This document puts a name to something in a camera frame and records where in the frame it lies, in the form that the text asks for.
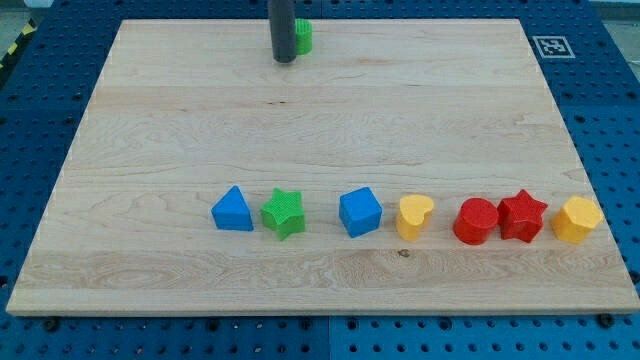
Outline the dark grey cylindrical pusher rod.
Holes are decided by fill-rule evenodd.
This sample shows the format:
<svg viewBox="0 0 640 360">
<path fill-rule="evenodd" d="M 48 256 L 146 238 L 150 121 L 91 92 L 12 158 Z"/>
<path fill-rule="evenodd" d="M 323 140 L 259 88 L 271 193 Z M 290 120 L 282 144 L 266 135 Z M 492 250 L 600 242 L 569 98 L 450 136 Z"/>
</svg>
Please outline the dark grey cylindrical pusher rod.
<svg viewBox="0 0 640 360">
<path fill-rule="evenodd" d="M 297 57 L 295 5 L 293 0 L 269 0 L 268 19 L 273 58 L 280 64 Z"/>
</svg>

